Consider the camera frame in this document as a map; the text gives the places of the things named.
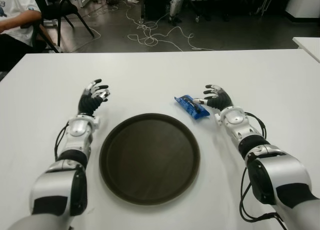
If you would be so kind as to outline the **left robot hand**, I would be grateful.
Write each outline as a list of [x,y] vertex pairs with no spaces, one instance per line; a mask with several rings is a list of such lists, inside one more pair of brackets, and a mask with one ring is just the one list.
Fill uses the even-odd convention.
[[78,102],[78,115],[92,116],[103,102],[108,101],[109,86],[99,85],[101,82],[102,79],[100,78],[93,80],[84,88]]

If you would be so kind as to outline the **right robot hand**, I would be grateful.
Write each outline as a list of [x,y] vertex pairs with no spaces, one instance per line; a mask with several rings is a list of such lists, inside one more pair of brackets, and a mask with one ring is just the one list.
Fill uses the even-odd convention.
[[206,105],[219,111],[233,106],[230,96],[222,87],[207,84],[205,88],[206,90],[203,93],[208,96],[205,98],[194,98],[192,100],[194,104]]

